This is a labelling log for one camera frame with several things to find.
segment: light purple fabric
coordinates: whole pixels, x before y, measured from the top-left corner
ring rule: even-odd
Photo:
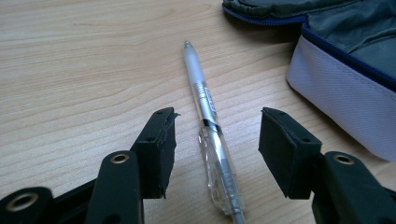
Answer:
[[[373,154],[396,161],[394,91],[337,61],[302,36],[287,80]]]

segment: metal ring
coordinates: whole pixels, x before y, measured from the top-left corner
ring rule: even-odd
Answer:
[[[350,159],[348,156],[337,154],[333,157],[336,161],[343,163],[345,165],[352,165],[355,163],[352,159]]]
[[[10,212],[18,212],[21,211],[38,200],[38,194],[34,192],[23,193],[17,197],[15,197],[11,202],[9,202],[6,206],[6,209]]]
[[[118,164],[118,163],[123,163],[125,161],[128,161],[128,159],[129,159],[129,156],[127,154],[118,154],[118,155],[113,156],[110,159],[110,161]]]

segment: mechanical pen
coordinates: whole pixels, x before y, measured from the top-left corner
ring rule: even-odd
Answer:
[[[245,223],[242,212],[245,209],[245,204],[236,183],[233,163],[219,126],[218,114],[206,86],[198,54],[188,40],[184,43],[184,61],[195,105],[202,120],[199,142],[206,164],[212,200],[225,215],[232,215],[233,223]]]

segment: pen tip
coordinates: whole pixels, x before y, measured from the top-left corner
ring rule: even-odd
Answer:
[[[184,48],[186,48],[186,47],[192,47],[190,40],[184,41]]]

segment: table surface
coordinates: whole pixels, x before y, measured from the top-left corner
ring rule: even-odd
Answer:
[[[285,199],[258,152],[261,109],[289,113],[323,143],[360,158],[396,190],[396,165],[351,138],[287,83],[299,26],[234,19],[221,1],[1,1],[0,198],[44,186],[59,196],[131,147],[153,112],[173,106],[177,148],[166,200],[146,223],[231,223],[211,203],[199,117],[182,58],[197,49],[247,204],[247,223],[314,223]]]

